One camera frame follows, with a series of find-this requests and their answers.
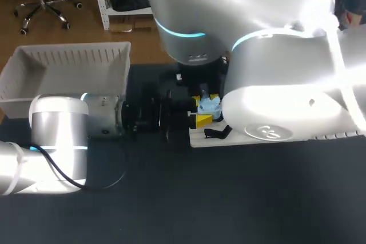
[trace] metal shelf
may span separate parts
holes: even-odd
[[[110,15],[152,14],[151,8],[134,10],[134,11],[115,11],[111,7],[109,7],[109,4],[106,2],[106,0],[97,0],[97,1],[98,1],[99,10],[101,13],[103,27],[105,30],[109,30],[109,16]]]
[[[135,14],[153,14],[151,8],[145,8],[134,11],[115,11],[112,7],[106,9],[105,13],[107,15],[135,15]]]

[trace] robot logo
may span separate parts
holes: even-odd
[[[292,137],[291,131],[276,125],[249,125],[244,131],[250,137],[265,141],[286,141]]]

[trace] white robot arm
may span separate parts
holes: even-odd
[[[150,3],[178,62],[199,66],[232,53],[222,113],[235,134],[283,142],[366,130],[366,27],[337,32],[335,0]]]

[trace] chair base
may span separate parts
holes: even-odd
[[[15,7],[14,9],[14,16],[17,17],[19,15],[18,10],[23,7],[34,7],[34,9],[26,16],[26,18],[23,20],[23,26],[20,30],[21,34],[27,34],[29,32],[28,24],[32,17],[38,13],[41,10],[47,10],[51,12],[52,14],[56,15],[56,17],[61,21],[62,28],[63,29],[70,29],[69,22],[67,21],[66,17],[64,17],[61,13],[61,11],[55,9],[52,5],[59,2],[68,1],[74,4],[74,6],[78,9],[82,8],[82,3],[76,0],[39,0],[38,2],[34,3],[22,3]]]

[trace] black cable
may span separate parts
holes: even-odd
[[[36,148],[51,164],[52,166],[62,175],[62,177],[64,177],[66,179],[66,181],[68,181],[70,184],[74,185],[75,187],[80,188],[81,190],[85,190],[85,191],[102,191],[102,190],[106,190],[109,189],[111,187],[113,187],[114,185],[116,185],[119,181],[121,181],[121,179],[123,177],[125,177],[126,173],[127,173],[127,169],[122,173],[121,177],[115,181],[114,183],[108,185],[108,186],[104,186],[104,187],[94,187],[94,186],[88,186],[88,185],[82,185],[79,184],[78,182],[76,182],[75,180],[69,178],[58,166],[57,164],[53,161],[52,157],[50,156],[50,154],[43,149],[42,147],[40,147],[37,144],[26,144],[26,145],[21,145],[21,147],[34,147]]]

